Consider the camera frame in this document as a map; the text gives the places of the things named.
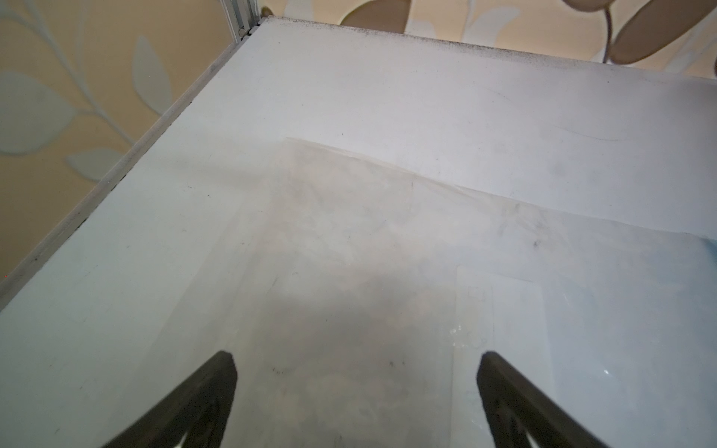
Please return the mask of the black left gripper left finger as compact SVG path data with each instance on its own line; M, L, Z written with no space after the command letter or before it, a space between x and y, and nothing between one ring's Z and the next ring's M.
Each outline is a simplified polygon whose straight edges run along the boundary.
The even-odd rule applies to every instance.
M218 351L107 447L219 447L235 398L233 356Z

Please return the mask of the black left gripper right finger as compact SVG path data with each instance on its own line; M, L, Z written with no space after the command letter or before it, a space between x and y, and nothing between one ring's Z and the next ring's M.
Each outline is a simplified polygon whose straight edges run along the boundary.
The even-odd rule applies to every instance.
M603 447L504 357L487 351L476 384L497 447Z

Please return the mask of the clear zip top bag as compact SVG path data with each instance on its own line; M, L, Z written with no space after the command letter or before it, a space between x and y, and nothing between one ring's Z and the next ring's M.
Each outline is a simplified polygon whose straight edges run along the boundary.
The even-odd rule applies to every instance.
M238 447L487 447L495 351L612 447L716 444L716 244L289 140L149 347L111 431L220 350Z

